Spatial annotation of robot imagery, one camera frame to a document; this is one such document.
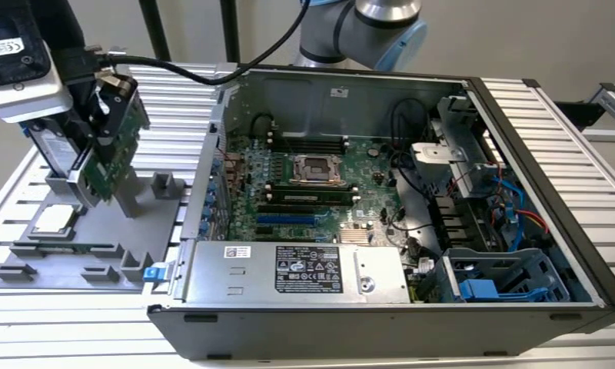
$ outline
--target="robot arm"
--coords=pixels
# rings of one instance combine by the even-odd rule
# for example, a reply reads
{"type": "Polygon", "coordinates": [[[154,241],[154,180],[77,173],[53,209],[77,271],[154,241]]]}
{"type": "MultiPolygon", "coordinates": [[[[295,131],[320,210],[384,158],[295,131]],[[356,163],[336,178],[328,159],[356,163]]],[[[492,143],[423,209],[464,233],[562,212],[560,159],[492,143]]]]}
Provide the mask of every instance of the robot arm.
{"type": "Polygon", "coordinates": [[[104,67],[68,0],[0,0],[0,118],[32,138],[54,192],[86,207],[116,194],[149,125],[136,80],[104,67]]]}
{"type": "Polygon", "coordinates": [[[295,65],[343,68],[347,59],[401,70],[427,35],[420,0],[312,0],[295,65]]]}

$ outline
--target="white sticker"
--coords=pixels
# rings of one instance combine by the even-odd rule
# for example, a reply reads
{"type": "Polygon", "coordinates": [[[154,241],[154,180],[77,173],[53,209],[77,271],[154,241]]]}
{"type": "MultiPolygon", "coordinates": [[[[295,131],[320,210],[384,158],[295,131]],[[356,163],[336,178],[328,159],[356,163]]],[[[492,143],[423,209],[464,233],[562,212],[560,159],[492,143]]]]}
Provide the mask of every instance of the white sticker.
{"type": "Polygon", "coordinates": [[[222,257],[229,258],[249,258],[249,246],[225,246],[222,257]]]}
{"type": "Polygon", "coordinates": [[[24,49],[22,38],[5,38],[0,40],[0,56],[17,54],[24,49]]]}
{"type": "Polygon", "coordinates": [[[331,98],[347,98],[348,97],[348,88],[332,88],[329,90],[331,98]]]}

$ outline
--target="red cable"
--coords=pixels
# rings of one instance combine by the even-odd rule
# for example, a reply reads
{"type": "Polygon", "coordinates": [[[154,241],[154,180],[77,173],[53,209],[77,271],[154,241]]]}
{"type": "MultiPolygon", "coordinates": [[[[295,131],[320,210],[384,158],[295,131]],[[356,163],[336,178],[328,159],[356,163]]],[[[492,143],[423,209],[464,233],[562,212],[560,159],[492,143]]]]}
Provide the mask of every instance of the red cable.
{"type": "Polygon", "coordinates": [[[544,227],[544,233],[550,233],[550,228],[547,227],[547,223],[544,222],[544,220],[540,218],[538,214],[535,214],[534,212],[528,210],[515,210],[515,211],[520,214],[530,215],[531,217],[534,217],[535,220],[538,220],[542,226],[544,227]]]}

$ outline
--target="blue latch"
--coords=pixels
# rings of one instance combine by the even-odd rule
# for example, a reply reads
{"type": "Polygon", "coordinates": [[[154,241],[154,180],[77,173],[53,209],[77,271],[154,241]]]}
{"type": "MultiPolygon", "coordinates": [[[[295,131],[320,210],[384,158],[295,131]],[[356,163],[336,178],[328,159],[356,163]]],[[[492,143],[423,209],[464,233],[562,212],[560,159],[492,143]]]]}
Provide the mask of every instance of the blue latch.
{"type": "Polygon", "coordinates": [[[540,302],[547,301],[547,288],[535,288],[525,293],[499,294],[489,279],[467,279],[457,285],[467,302],[540,302]]]}
{"type": "Polygon", "coordinates": [[[148,267],[144,270],[144,282],[164,282],[165,281],[165,268],[148,267]]]}

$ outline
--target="blue cable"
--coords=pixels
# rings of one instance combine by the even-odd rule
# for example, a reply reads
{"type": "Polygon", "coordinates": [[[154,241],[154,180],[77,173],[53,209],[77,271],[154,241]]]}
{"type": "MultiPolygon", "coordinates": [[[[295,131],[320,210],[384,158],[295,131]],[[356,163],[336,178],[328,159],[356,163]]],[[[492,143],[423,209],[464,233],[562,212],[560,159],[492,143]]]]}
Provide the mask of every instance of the blue cable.
{"type": "Polygon", "coordinates": [[[524,192],[505,179],[499,180],[499,178],[493,177],[492,181],[499,183],[508,190],[512,190],[513,192],[516,192],[516,194],[520,196],[520,208],[524,208],[524,192]]]}
{"type": "MultiPolygon", "coordinates": [[[[516,194],[520,196],[520,208],[524,208],[524,192],[511,182],[505,181],[504,179],[499,179],[493,177],[492,181],[499,183],[508,190],[512,190],[513,192],[516,192],[516,194]]],[[[515,240],[512,240],[512,244],[508,248],[508,252],[516,251],[516,248],[520,246],[521,233],[524,233],[524,216],[521,214],[517,214],[516,236],[515,236],[515,240]]]]}

